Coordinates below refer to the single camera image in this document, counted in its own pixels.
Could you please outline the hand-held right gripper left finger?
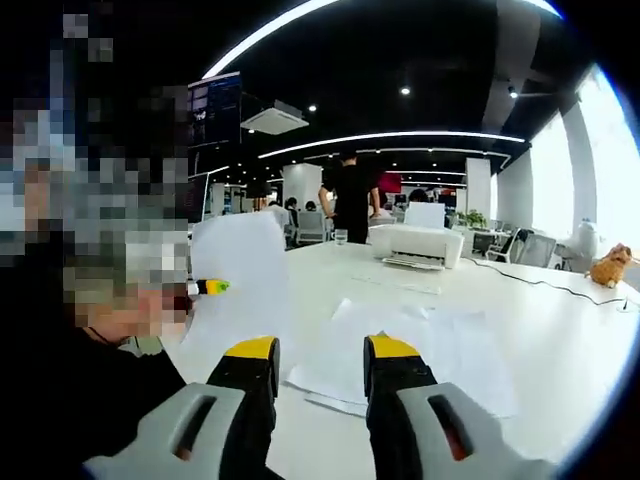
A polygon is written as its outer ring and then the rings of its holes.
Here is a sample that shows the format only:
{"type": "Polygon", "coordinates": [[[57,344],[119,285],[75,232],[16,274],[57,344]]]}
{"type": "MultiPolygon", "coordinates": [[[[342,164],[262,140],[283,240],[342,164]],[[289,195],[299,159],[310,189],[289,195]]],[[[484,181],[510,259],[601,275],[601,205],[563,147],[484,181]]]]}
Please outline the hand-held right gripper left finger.
{"type": "Polygon", "coordinates": [[[228,349],[205,383],[186,385],[147,414],[136,438],[83,465],[91,479],[275,479],[280,345],[274,336],[228,349]]]}

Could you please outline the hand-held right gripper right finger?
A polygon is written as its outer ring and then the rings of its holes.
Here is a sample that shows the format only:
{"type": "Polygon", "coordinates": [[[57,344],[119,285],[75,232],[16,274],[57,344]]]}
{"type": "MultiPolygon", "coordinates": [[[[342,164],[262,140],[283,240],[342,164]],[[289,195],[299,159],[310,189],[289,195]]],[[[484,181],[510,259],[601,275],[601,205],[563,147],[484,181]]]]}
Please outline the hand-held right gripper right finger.
{"type": "Polygon", "coordinates": [[[377,478],[553,478],[550,462],[517,453],[499,421],[457,386],[437,382],[408,343],[366,336],[363,373],[377,478]]]}

